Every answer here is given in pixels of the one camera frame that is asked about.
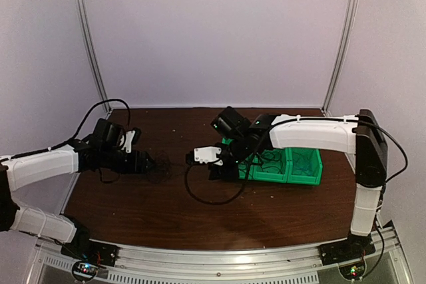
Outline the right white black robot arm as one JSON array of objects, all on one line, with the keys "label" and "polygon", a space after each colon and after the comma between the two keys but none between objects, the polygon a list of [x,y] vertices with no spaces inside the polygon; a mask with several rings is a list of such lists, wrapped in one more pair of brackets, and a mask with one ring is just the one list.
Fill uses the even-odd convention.
[{"label": "right white black robot arm", "polygon": [[355,202],[350,237],[341,244],[345,257],[353,259],[367,247],[380,193],[387,178],[387,142],[378,131],[370,110],[340,117],[261,114],[254,120],[232,107],[211,123],[229,144],[209,147],[203,164],[231,168],[264,150],[309,148],[355,156]]}]

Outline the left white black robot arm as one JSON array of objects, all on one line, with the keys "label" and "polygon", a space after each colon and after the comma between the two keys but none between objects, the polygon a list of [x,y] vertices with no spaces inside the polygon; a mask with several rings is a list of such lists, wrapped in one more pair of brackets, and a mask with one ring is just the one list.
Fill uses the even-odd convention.
[{"label": "left white black robot arm", "polygon": [[82,260],[96,253],[89,231],[77,221],[14,200],[17,190],[65,174],[110,170],[118,175],[146,174],[156,164],[147,152],[133,149],[141,131],[99,119],[94,131],[79,140],[42,150],[1,157],[1,231],[16,230],[68,244]]}]

